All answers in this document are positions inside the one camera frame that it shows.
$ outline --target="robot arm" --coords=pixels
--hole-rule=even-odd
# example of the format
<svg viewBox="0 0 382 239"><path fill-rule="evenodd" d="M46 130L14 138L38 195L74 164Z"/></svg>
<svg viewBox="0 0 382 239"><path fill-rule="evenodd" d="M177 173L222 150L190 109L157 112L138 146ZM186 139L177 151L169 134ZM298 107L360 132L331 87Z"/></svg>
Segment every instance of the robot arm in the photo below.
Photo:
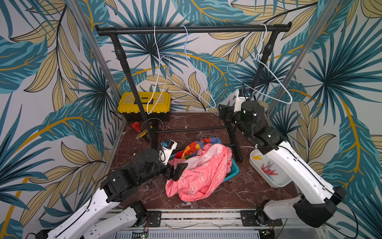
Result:
<svg viewBox="0 0 382 239"><path fill-rule="evenodd" d="M147 219L147 210L141 202L100 223L102 215L118 206L122 201L138 192L140 185L163 175L167 180L177 181L187 167L180 163L174 169L167 164L177 143L162 142L162 150L146 149L135 154L134 161L112 171L92 197L61 225L52 230L42 230L36 239L101 239L121 228L142 226Z"/></svg>
<svg viewBox="0 0 382 239"><path fill-rule="evenodd" d="M279 218L300 218L312 227L319 227L337 210L346 196L342 187L333 187L298 156L276 128L265 125L264 108L249 100L245 90L237 90L235 106L219 105L219 117L231 121L261 154L275 162L299 187L302 196L291 200L265 201L255 224L267 225Z"/></svg>

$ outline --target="blue plastic basket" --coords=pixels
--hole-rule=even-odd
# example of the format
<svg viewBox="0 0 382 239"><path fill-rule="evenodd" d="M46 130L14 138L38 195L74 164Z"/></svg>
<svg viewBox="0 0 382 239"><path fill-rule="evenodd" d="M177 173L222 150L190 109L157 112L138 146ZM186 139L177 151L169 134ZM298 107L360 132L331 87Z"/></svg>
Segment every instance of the blue plastic basket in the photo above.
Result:
<svg viewBox="0 0 382 239"><path fill-rule="evenodd" d="M175 154L171 155L169 161L172 160L172 159L174 159L174 157L175 157ZM239 173L239 167L238 167L238 165L236 164L236 162L235 162L235 160L234 160L233 158L231 158L231 159L232 159L231 172L229 172L229 173L227 174L227 176L225 177L225 179L224 179L223 182L225 182L225 181L227 181L227 180L233 178L234 176L236 176L236 175Z"/></svg>

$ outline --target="rainbow striped cloth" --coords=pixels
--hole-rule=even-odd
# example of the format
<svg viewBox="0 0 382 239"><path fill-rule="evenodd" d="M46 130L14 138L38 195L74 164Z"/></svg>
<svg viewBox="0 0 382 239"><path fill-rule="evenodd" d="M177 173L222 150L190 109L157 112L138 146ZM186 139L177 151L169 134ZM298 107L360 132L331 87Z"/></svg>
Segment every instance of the rainbow striped cloth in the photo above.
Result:
<svg viewBox="0 0 382 239"><path fill-rule="evenodd" d="M222 141L219 138L206 138L202 141L194 141L190 143L183 151L178 152L174 158L181 158L181 159L189 159L191 157L196 156L199 149L204 148L204 145L211 143L222 143Z"/></svg>

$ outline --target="mounting plate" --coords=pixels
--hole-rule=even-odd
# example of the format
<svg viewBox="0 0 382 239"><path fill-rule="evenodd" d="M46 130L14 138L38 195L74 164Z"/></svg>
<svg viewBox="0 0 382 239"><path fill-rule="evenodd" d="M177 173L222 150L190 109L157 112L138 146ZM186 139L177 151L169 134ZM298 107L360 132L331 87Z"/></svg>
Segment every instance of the mounting plate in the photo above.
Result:
<svg viewBox="0 0 382 239"><path fill-rule="evenodd" d="M243 226L258 226L255 224L257 218L257 213L255 210L244 210L240 211L241 222ZM275 226L283 226L281 219L273 220Z"/></svg>
<svg viewBox="0 0 382 239"><path fill-rule="evenodd" d="M148 211L147 215L149 220L149 228L158 228L160 227L160 220L162 219L161 211Z"/></svg>

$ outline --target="clothing rack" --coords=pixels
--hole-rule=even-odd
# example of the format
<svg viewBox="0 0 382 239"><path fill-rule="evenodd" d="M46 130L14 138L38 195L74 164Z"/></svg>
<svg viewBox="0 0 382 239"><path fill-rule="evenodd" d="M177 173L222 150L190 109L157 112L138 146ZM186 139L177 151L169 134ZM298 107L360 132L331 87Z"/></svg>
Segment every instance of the clothing rack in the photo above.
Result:
<svg viewBox="0 0 382 239"><path fill-rule="evenodd" d="M263 55L261 57L261 62L266 64L269 56L273 51L273 47L276 42L276 38L280 32L288 32L292 27L292 22L288 24L276 24L276 25L267 25L267 31L272 32L268 43L265 45L263 50ZM141 27L141 28L116 28L116 27L108 27L108 28L100 28L97 25L95 26L98 35L100 36L109 36L113 42L115 55L117 59L120 61L123 72L126 75L127 81L130 85L131 92L136 99L136 103L138 105L139 111L142 115L143 121L148 120L148 115L144 111L141 99L139 97L137 88L134 84L133 76L131 75L131 70L129 64L127 62L127 57L125 51L121 46L121 42L118 38L118 35L125 34L154 34L154 27ZM253 32L253 31L265 31L265 27L263 25L244 25L244 26L190 26L187 27L188 33L222 33L222 32ZM184 27L156 27L156 34L165 34L165 33L186 33ZM259 64L256 74L253 78L251 87L255 88L257 82L260 78L260 75L264 69L264 65ZM184 131L197 131L197 130L211 130L211 129L227 129L228 136L230 138L230 144L225 144L225 146L232 147L233 155L235 156L235 160L238 163L243 161L243 156L241 154L238 142L236 140L235 132L232 129L231 123L226 121L224 126L218 127L208 127L208 128L190 128L190 129L180 129L180 130L164 130L158 131L158 121L152 121L152 129L147 127L148 133L151 137L151 147L153 149L157 149L158 147L158 134L160 133L170 133L170 132L184 132Z"/></svg>

